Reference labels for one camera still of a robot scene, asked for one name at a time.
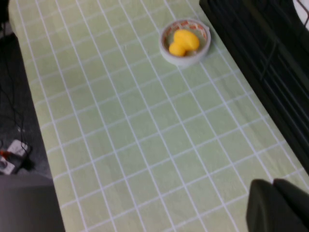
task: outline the yellow object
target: yellow object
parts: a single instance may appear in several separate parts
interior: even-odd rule
[[[179,46],[175,42],[172,42],[169,46],[169,53],[173,54],[174,56],[183,57],[185,55],[185,48]]]
[[[196,51],[198,47],[198,37],[188,30],[180,29],[174,33],[174,42],[169,46],[169,52],[183,57],[186,51]]]

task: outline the gray floor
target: gray floor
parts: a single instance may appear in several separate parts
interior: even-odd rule
[[[10,76],[5,65],[7,60]],[[51,178],[51,172],[47,161],[42,136],[34,110],[31,93],[28,86],[24,63],[21,57],[18,40],[14,35],[8,36],[3,41],[0,39],[0,85],[13,101],[13,86],[15,104],[14,107],[24,117],[24,136],[31,146],[29,159],[24,162],[18,174],[38,173]],[[20,140],[21,133],[15,124],[14,114],[8,99],[3,92],[0,93],[0,147],[5,150],[14,139]],[[17,123],[21,126],[20,117]]]

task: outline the bowl rim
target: bowl rim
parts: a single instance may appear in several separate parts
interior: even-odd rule
[[[203,29],[206,32],[206,36],[207,36],[207,41],[205,46],[203,47],[203,49],[201,49],[198,53],[196,53],[193,56],[189,56],[189,57],[177,57],[172,55],[171,53],[169,53],[169,51],[165,48],[165,46],[163,45],[163,35],[166,33],[166,31],[175,23],[177,22],[182,22],[182,21],[191,21],[197,24],[200,24]],[[176,65],[184,65],[185,63],[191,64],[197,61],[200,61],[203,56],[207,53],[209,46],[211,43],[211,34],[210,34],[210,29],[208,26],[206,26],[203,22],[195,20],[195,19],[191,19],[191,18],[183,18],[183,19],[178,19],[175,20],[169,24],[167,24],[161,31],[160,37],[159,37],[159,47],[160,47],[160,51],[161,54],[163,55],[163,57],[170,63],[176,64]]]

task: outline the table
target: table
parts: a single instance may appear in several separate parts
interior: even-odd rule
[[[250,181],[309,178],[198,0],[11,0],[66,230],[246,231]],[[159,53],[178,18],[204,61]]]

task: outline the wire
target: wire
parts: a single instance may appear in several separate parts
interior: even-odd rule
[[[6,25],[5,25],[5,23],[3,24],[2,28],[3,28],[3,42],[5,42],[5,35],[6,35],[5,34],[5,32],[6,32]],[[6,67],[6,72],[7,72],[8,76],[9,76],[9,78],[10,78],[10,81],[11,81],[12,100],[11,100],[9,94],[6,91],[3,90],[2,86],[1,86],[1,83],[0,83],[0,103],[1,103],[1,94],[3,94],[4,97],[6,98],[6,100],[8,101],[9,106],[10,106],[10,108],[12,110],[13,119],[10,118],[9,116],[6,116],[6,115],[0,115],[0,117],[12,121],[14,123],[14,125],[18,127],[18,130],[19,130],[19,133],[20,133],[21,147],[25,151],[26,155],[28,156],[29,155],[29,151],[31,150],[31,146],[27,143],[26,137],[24,135],[24,115],[23,115],[23,113],[19,112],[15,108],[14,80],[11,77],[11,74],[10,74],[10,69],[9,69],[7,57],[6,57],[6,54],[5,54],[5,49],[1,49],[1,50],[2,50],[3,57],[4,57],[4,63],[5,63],[5,67]]]

